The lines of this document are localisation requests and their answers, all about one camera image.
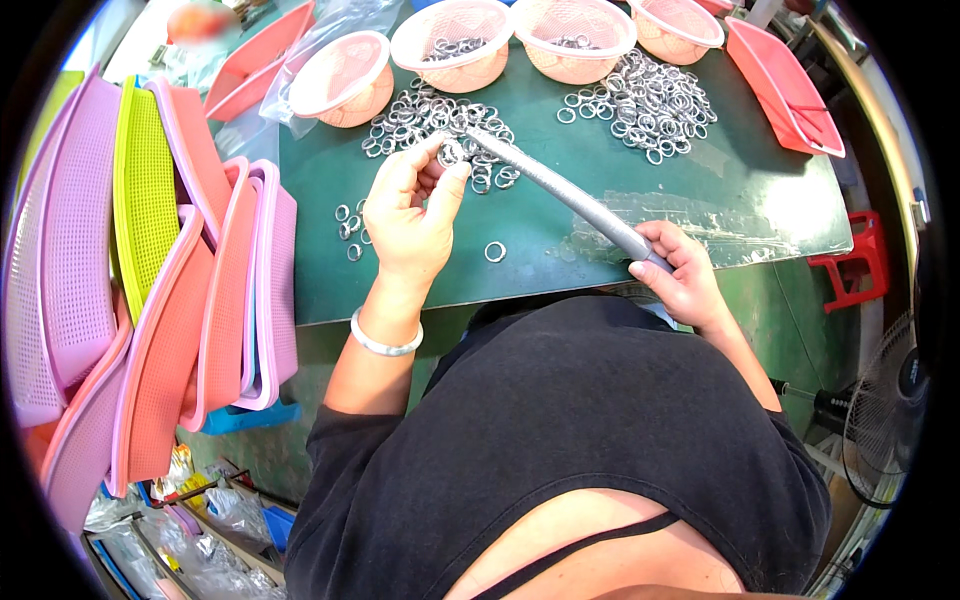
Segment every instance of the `green table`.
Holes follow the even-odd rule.
[[[396,66],[396,90],[414,74]],[[496,106],[527,154],[564,175],[627,222],[669,219],[703,241],[717,268],[812,254],[848,252],[851,230],[827,156],[778,144],[759,102],[721,50],[690,68],[700,77],[719,121],[686,156],[651,165],[613,138],[610,122],[557,121],[563,97],[578,86],[547,79],[514,38],[504,73],[466,94]],[[366,197],[383,158],[369,159],[360,142],[369,127],[339,130],[320,123],[295,141],[280,132],[280,176],[297,199],[295,261],[297,324],[348,319],[377,272],[372,246],[347,260],[333,212]],[[526,178],[486,196],[469,189],[454,225],[453,254],[437,277],[426,308],[591,287],[630,279],[626,262],[575,232],[584,224]],[[484,258],[493,240],[507,247],[500,263]]]

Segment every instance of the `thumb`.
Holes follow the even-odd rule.
[[[649,260],[632,262],[627,270],[641,283],[645,283],[664,302],[676,298],[683,290],[682,284],[677,279]]]
[[[448,226],[460,210],[460,203],[464,199],[464,189],[467,187],[467,178],[470,176],[468,162],[458,162],[445,170],[437,180],[437,185],[430,194],[426,215],[423,220],[434,226]]]

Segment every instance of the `hand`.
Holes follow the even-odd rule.
[[[424,297],[450,257],[453,219],[470,174],[465,162],[449,169],[437,162],[443,140],[435,133],[410,150],[388,156],[364,204],[367,233],[380,259],[379,276]]]
[[[707,250],[699,242],[669,221],[647,221],[637,225],[636,231],[676,268],[670,275],[649,260],[633,262],[629,267],[631,275],[660,296],[674,321],[699,330],[719,328],[732,321]]]

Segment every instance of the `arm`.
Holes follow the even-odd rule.
[[[453,219],[464,197],[469,165],[462,162],[444,170],[436,160],[442,140],[434,135],[388,156],[364,204],[364,223],[380,268],[358,323],[380,344],[403,346],[416,337],[427,292],[450,257]],[[381,356],[350,335],[330,376],[324,404],[355,415],[402,415],[414,354]]]
[[[720,294],[704,247],[667,221],[641,223],[636,230],[650,240],[654,251],[666,258],[676,271],[670,275],[644,260],[631,263],[630,273],[660,296],[667,314],[675,321],[693,327],[733,363],[763,408],[774,412],[782,410],[767,373]]]

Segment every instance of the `skin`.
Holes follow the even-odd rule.
[[[369,338],[381,344],[403,346],[416,337],[427,292],[450,257],[453,221],[464,196],[469,165],[458,163],[445,170],[436,160],[442,141],[440,135],[434,135],[389,156],[364,205],[364,221],[380,267],[359,324]],[[632,263],[630,273],[660,296],[674,320],[692,326],[733,363],[764,408],[779,411],[777,394],[724,302],[703,246],[665,221],[643,223],[636,229],[676,271],[670,275],[643,261]],[[381,356],[350,336],[330,378],[324,404],[357,415],[404,414],[414,355]],[[665,511],[649,498],[618,490],[577,490],[556,496],[495,540],[446,598],[470,598],[572,541]],[[658,532],[584,548],[508,597],[627,599],[669,592],[674,595],[657,597],[680,600],[712,597],[708,592],[739,595],[743,591],[742,582],[719,552],[690,525],[678,521]]]

